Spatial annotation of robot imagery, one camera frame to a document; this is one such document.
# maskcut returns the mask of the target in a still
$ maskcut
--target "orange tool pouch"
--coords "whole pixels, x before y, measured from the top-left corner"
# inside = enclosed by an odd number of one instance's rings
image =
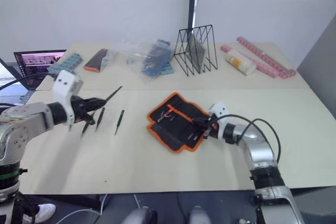
[[[147,130],[173,152],[194,152],[203,140],[204,129],[193,118],[208,119],[209,115],[197,104],[186,101],[179,93],[172,93],[147,115],[151,122]]]

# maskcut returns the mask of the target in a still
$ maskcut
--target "black wire rack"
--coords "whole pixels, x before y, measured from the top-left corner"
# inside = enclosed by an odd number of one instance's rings
[[[189,73],[218,69],[214,28],[212,25],[178,31],[174,57],[187,76]]]

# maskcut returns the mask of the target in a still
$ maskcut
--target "white cable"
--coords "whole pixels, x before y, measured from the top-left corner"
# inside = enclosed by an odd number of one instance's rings
[[[138,208],[140,209],[140,204],[139,204],[137,196],[135,194],[133,194],[133,196],[134,196],[135,202],[137,203]]]
[[[94,211],[92,209],[80,209],[80,210],[76,210],[74,212],[71,212],[69,213],[68,215],[64,216],[62,219],[60,219],[56,224],[60,224],[62,221],[64,221],[66,218],[68,218],[69,216],[73,215],[73,214],[76,214],[78,212],[84,212],[84,211],[87,211],[87,212],[94,212],[95,214],[98,214],[99,216],[101,216],[103,214],[103,206],[104,206],[104,203],[105,203],[105,199],[107,197],[107,194],[105,194],[104,196],[104,199],[103,201],[101,202],[101,207],[100,207],[100,212],[97,212],[97,211]]]

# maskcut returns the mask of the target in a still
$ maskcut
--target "bottle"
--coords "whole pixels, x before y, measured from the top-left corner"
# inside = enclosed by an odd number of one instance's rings
[[[257,65],[254,62],[246,58],[232,47],[223,45],[221,49],[222,51],[226,52],[224,56],[225,60],[246,76],[252,74],[257,69]]]

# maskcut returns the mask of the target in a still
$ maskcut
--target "pink plastic strip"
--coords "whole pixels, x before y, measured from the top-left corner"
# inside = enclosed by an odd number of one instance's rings
[[[228,45],[222,45],[221,46],[221,50],[224,51],[224,52],[228,52],[229,50],[231,50],[232,47],[228,46]],[[253,61],[256,65],[257,65],[257,69],[260,71],[260,72],[263,72],[273,78],[275,78],[276,76],[279,75],[279,72],[261,62],[259,62],[258,60],[250,57],[250,56],[247,56],[246,54],[243,54],[242,52],[240,52],[242,55],[244,55],[246,58],[250,59],[251,61]]]
[[[275,59],[273,59],[270,55],[266,54],[264,51],[262,51],[261,49],[259,49],[255,45],[253,45],[247,39],[245,39],[243,37],[238,37],[237,40],[238,40],[239,43],[241,43],[248,50],[253,52],[256,56],[258,56],[264,62],[266,62],[271,67],[273,67],[275,70],[277,70],[279,72],[279,77],[281,77],[283,79],[286,79],[286,78],[292,77],[296,74],[296,71],[294,69],[285,68],[279,62],[277,62]]]

